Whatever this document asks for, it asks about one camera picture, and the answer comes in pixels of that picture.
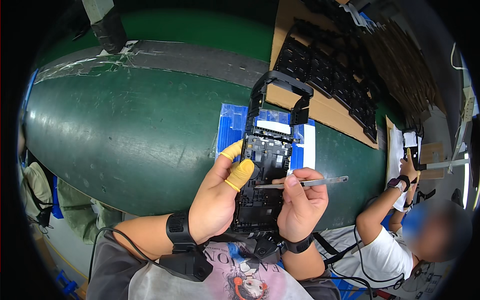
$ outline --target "hand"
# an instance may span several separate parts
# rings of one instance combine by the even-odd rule
[[[408,177],[410,182],[415,180],[417,178],[417,170],[415,170],[415,167],[413,166],[413,159],[412,159],[412,153],[410,151],[410,148],[407,148],[407,159],[408,161],[404,160],[403,158],[400,159],[400,175],[405,175]]]
[[[230,226],[235,211],[235,196],[253,173],[249,159],[232,164],[240,155],[243,140],[220,153],[198,189],[189,211],[190,235],[197,244],[222,234]]]
[[[414,184],[410,185],[410,188],[408,189],[407,192],[407,198],[405,199],[407,204],[411,204],[413,201],[413,195],[415,194],[415,191],[417,190],[417,184],[419,183],[420,179],[420,171],[417,171],[417,182]]]
[[[272,180],[272,184],[285,185],[284,202],[276,222],[280,236],[296,243],[313,231],[328,205],[327,186],[302,187],[299,181],[322,178],[319,172],[302,168],[293,170],[293,174],[285,178]]]

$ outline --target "gray sleeve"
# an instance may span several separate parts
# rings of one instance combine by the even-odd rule
[[[133,275],[147,264],[117,243],[107,230],[98,240],[87,300],[127,300]]]
[[[299,281],[301,286],[315,300],[341,300],[340,291],[331,279],[321,278],[330,277],[332,273],[326,269],[322,276]]]

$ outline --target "worker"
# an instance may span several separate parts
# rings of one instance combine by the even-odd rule
[[[400,176],[391,180],[377,200],[357,216],[356,230],[355,226],[349,226],[320,234],[317,249],[336,275],[363,278],[372,288],[398,288],[403,279],[415,273],[423,261],[451,260],[468,246],[471,222],[465,211],[453,203],[450,203],[454,206],[453,210],[449,206],[447,210],[441,209],[431,214],[419,228],[420,233],[414,242],[405,243],[403,236],[401,221],[407,209],[403,212],[396,210],[392,214],[388,224],[390,231],[381,225],[402,193],[407,193],[404,206],[412,204],[420,172],[413,166],[410,149],[407,150],[407,160],[401,159],[400,163]],[[408,186],[415,179],[416,183],[409,189]],[[358,281],[347,281],[364,287]]]
[[[242,140],[221,152],[188,211],[189,232],[196,244],[210,239],[204,253],[213,271],[203,282],[175,277],[148,264],[124,237],[106,231],[94,254],[87,299],[340,299],[334,283],[321,278],[331,273],[325,270],[313,243],[301,253],[283,254],[282,268],[255,258],[255,240],[220,236],[232,222],[237,192],[254,169],[249,159],[232,163],[241,146]],[[299,180],[321,178],[319,172],[303,168],[284,179],[285,201],[277,224],[279,234],[292,243],[311,234],[328,204],[325,185],[303,188]],[[115,229],[156,260],[172,253],[173,244],[166,233],[169,216],[143,216],[124,221]]]

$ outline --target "green workbench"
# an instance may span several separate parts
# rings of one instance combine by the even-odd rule
[[[124,16],[129,37],[134,19],[145,22],[149,14]],[[261,60],[270,57],[273,27],[218,13],[195,16],[192,21],[191,11],[165,13],[163,17],[173,22],[181,18],[191,26],[207,24],[201,25],[200,37],[191,37],[187,24],[170,40],[203,43]],[[165,39],[154,36],[155,22],[152,18],[149,24],[153,36],[141,38]],[[228,38],[213,38],[225,27]],[[65,45],[66,41],[54,46],[42,63],[68,54],[62,52],[67,49],[78,50]],[[137,216],[171,213],[190,206],[214,163],[221,104],[248,105],[249,95],[248,87],[206,76],[124,66],[114,72],[95,70],[86,76],[43,80],[33,86],[29,98],[26,144],[54,174],[107,205]],[[280,109],[269,104],[264,108]],[[380,104],[379,127],[384,127],[386,113],[388,108]],[[329,206],[316,229],[351,225],[366,200],[383,190],[385,151],[320,123],[315,127],[316,169],[326,177],[350,178],[328,187]]]

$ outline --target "cartoon girl print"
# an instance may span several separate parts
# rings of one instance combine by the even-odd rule
[[[254,278],[260,265],[256,257],[246,257],[241,253],[239,246],[235,243],[228,243],[228,252],[232,259],[237,261],[239,268],[226,275],[226,290],[229,291],[229,298],[232,300],[262,300],[268,298],[267,284]]]
[[[225,278],[225,289],[229,292],[231,300],[265,300],[268,299],[268,286],[266,283],[245,274],[231,273]]]

